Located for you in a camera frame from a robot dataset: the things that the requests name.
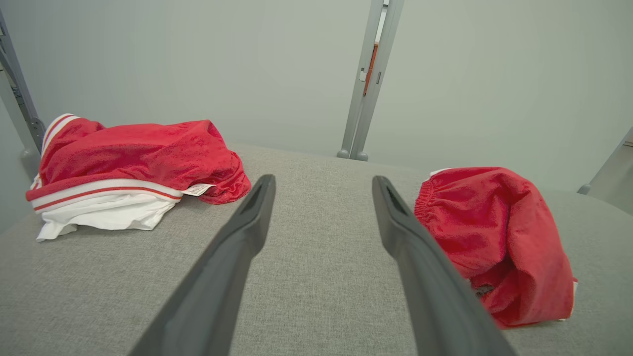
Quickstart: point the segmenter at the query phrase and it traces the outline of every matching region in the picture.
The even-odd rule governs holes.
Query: gray table
[[[413,207],[429,170],[232,145],[252,181],[277,176],[232,355],[414,355],[398,270],[380,244],[371,178]],[[633,218],[543,192],[579,279],[573,316],[505,332],[521,355],[633,350]],[[30,215],[0,236],[1,355],[124,355],[237,207],[186,196],[153,231],[80,227],[36,243]]]

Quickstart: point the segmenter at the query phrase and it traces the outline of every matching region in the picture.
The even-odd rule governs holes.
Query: clothing tag
[[[198,184],[194,184],[191,187],[187,188],[187,190],[182,191],[182,194],[193,195],[193,196],[201,196],[210,187],[215,187],[215,184],[198,183]]]

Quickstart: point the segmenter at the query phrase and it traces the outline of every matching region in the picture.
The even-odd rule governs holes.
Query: gathered red fabric
[[[177,191],[213,184],[199,197],[211,204],[235,201],[251,189],[241,159],[227,149],[209,120],[106,128],[66,114],[46,131],[39,175],[26,197],[38,210],[38,205],[48,208],[108,190],[145,189],[178,200],[182,196],[146,182]]]
[[[422,184],[415,215],[499,327],[570,317],[572,270],[527,179],[498,167],[443,170]]]

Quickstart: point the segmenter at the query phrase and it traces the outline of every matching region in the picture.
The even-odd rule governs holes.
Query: red and white garment
[[[499,327],[571,316],[576,280],[554,218],[527,179],[498,167],[435,171],[415,216]]]
[[[66,114],[44,135],[39,174],[26,193],[45,224],[38,241],[88,225],[151,230],[195,184],[199,199],[235,201],[251,189],[242,161],[209,120],[105,128]]]

